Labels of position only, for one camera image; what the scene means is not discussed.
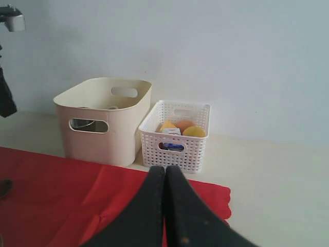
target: white wall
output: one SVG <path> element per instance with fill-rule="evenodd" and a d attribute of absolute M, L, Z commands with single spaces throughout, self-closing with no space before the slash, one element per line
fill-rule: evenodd
<path fill-rule="evenodd" d="M 52 113 L 87 78 L 136 77 L 154 101 L 211 103 L 212 133 L 329 145 L 328 1 L 8 1 L 26 17 L 25 32 L 0 29 L 22 110 Z"/>

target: white table surface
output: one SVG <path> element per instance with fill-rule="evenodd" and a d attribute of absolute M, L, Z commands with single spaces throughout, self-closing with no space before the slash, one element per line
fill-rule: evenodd
<path fill-rule="evenodd" d="M 53 115 L 0 118 L 0 146 L 64 156 Z M 328 175 L 329 148 L 212 135 L 202 171 L 186 177 L 231 188 L 229 223 L 254 243 L 310 247 L 329 246 Z"/>

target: cream plastic storage bin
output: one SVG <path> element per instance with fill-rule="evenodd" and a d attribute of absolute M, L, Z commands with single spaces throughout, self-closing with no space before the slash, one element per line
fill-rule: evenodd
<path fill-rule="evenodd" d="M 206 140 L 209 135 L 210 105 L 161 100 L 139 126 L 142 140 L 143 162 L 147 167 L 176 165 L 183 172 L 201 171 Z M 206 137 L 177 136 L 156 133 L 160 126 L 169 120 L 173 124 L 188 119 L 204 129 Z M 160 149 L 160 143 L 183 145 L 182 152 Z"/>
<path fill-rule="evenodd" d="M 141 80 L 94 78 L 55 97 L 66 157 L 116 166 L 133 163 L 151 86 Z"/>

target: red cloth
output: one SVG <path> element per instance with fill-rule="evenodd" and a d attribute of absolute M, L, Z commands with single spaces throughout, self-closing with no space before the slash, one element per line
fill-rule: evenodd
<path fill-rule="evenodd" d="M 0 199 L 5 247 L 78 246 L 120 214 L 147 176 L 7 148 L 0 148 L 0 163 L 0 179 L 13 180 L 13 189 Z M 215 214 L 231 216 L 229 188 L 190 183 Z"/>

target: yellow fruit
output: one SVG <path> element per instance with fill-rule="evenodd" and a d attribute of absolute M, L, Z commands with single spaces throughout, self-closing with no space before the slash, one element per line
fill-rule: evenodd
<path fill-rule="evenodd" d="M 190 121 L 190 120 L 181 120 L 179 122 L 177 122 L 176 127 L 180 129 L 180 132 L 183 133 L 185 129 L 187 129 L 188 127 L 191 126 L 195 126 L 194 122 Z"/>
<path fill-rule="evenodd" d="M 183 135 L 194 137 L 206 137 L 205 131 L 199 126 L 188 127 L 184 130 Z"/>
<path fill-rule="evenodd" d="M 170 121 L 165 121 L 162 127 L 160 128 L 160 133 L 162 133 L 163 129 L 169 129 L 169 128 L 176 128 L 175 125 L 173 125 Z"/>

